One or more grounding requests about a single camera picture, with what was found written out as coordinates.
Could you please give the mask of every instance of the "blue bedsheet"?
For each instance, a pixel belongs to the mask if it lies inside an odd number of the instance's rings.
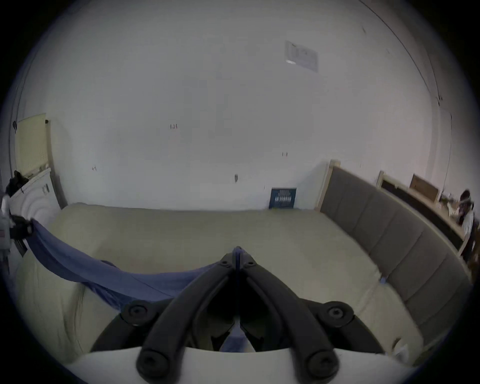
[[[197,276],[213,264],[186,272],[155,275],[128,273],[108,261],[94,259],[57,239],[39,222],[32,220],[33,235],[28,245],[41,264],[65,280],[86,285],[111,307],[121,309],[133,300],[161,301],[177,296]],[[240,247],[233,253],[238,258]],[[237,324],[225,340],[221,351],[240,352],[246,336]]]

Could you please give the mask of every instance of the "cable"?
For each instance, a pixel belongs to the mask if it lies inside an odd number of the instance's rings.
[[[442,187],[442,191],[445,190],[445,183],[447,182],[447,175],[448,175],[448,167],[450,166],[450,156],[452,154],[452,114],[450,114],[450,149],[448,150],[448,163],[447,163],[447,170],[445,172],[445,180],[444,180],[444,186]]]

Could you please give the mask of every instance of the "gray headboard panel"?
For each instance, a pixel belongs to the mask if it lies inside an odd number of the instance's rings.
[[[320,212],[354,238],[398,292],[425,345],[451,327],[471,289],[455,249],[388,192],[333,167]]]

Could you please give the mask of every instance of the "person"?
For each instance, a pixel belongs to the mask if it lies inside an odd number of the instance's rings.
[[[448,205],[449,215],[456,217],[457,223],[463,229],[465,238],[468,239],[467,244],[462,251],[462,258],[466,263],[471,256],[473,244],[475,242],[475,231],[479,225],[473,213],[473,206],[474,203],[468,189],[465,189],[460,195],[457,211],[452,212],[451,205]]]

